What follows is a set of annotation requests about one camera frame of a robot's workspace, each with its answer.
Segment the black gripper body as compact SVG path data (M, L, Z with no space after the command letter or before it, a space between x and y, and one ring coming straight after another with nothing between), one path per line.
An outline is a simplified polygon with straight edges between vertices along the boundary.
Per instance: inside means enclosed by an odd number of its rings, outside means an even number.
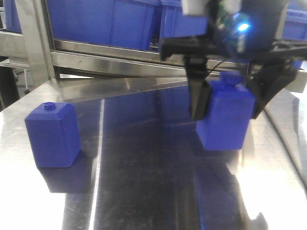
M213 55L233 60L307 58L306 42L285 41L279 34L288 0L184 0L181 5L185 16L206 19L206 32L162 39L162 60L172 55Z

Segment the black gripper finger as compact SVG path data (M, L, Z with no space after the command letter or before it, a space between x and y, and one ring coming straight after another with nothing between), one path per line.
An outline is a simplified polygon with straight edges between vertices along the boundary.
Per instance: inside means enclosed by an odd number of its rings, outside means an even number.
M253 63L247 78L247 88L255 96L252 119L256 119L266 105L297 76L297 68L291 59L274 59Z
M211 88L206 80L209 73L208 59L185 55L183 60L189 87L190 116L192 120L202 120L211 93Z

